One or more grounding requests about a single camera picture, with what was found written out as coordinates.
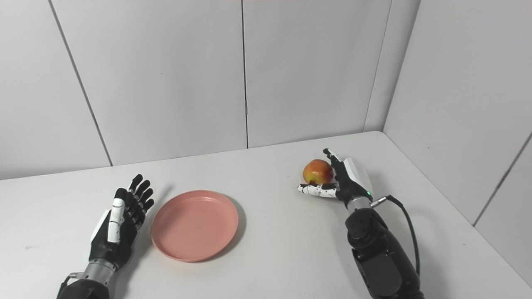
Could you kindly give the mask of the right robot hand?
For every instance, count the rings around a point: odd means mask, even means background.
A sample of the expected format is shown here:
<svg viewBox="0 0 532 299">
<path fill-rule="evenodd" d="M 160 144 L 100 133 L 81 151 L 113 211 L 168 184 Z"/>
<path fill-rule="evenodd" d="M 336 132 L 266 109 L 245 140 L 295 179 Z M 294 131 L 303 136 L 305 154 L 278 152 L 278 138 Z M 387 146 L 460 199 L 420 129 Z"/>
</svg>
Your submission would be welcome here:
<svg viewBox="0 0 532 299">
<path fill-rule="evenodd" d="M 341 160 L 329 148 L 325 148 L 323 153 L 330 159 L 335 182 L 300 184 L 298 191 L 317 197 L 337 198 L 344 203 L 350 213 L 359 209 L 372 208 L 373 190 L 367 173 L 364 170 L 358 170 L 350 157 Z"/>
</svg>

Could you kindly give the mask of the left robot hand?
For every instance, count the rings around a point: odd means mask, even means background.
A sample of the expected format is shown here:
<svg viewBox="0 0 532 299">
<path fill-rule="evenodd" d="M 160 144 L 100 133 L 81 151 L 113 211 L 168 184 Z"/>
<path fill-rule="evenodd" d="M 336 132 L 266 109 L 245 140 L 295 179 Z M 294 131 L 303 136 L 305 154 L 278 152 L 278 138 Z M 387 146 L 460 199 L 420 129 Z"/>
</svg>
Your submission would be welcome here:
<svg viewBox="0 0 532 299">
<path fill-rule="evenodd" d="M 127 188 L 116 190 L 112 208 L 99 221 L 91 240 L 89 261 L 103 260 L 121 269 L 133 253 L 133 243 L 154 206 L 151 183 L 141 174 Z"/>
</svg>

